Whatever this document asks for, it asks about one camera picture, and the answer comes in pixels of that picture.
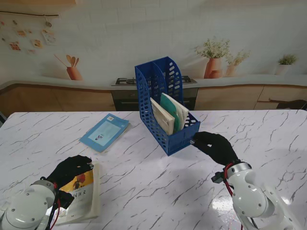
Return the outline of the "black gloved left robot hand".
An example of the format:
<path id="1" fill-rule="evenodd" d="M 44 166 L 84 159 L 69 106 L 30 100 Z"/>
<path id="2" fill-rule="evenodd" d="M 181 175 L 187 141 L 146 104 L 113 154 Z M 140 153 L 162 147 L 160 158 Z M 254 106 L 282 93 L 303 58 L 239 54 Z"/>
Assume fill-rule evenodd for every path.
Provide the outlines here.
<path id="1" fill-rule="evenodd" d="M 75 176 L 88 172 L 92 168 L 92 159 L 89 157 L 81 155 L 68 157 L 57 165 L 46 180 L 56 184 L 57 188 L 62 188 L 72 181 Z"/>

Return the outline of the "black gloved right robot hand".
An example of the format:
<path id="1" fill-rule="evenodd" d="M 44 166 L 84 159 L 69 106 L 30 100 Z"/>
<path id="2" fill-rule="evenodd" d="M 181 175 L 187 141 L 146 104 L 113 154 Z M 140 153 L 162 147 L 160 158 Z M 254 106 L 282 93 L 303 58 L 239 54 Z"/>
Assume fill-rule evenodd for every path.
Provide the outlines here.
<path id="1" fill-rule="evenodd" d="M 231 143 L 220 134 L 206 131 L 197 132 L 193 136 L 191 144 L 210 156 L 217 164 L 227 166 L 230 163 L 240 162 Z"/>

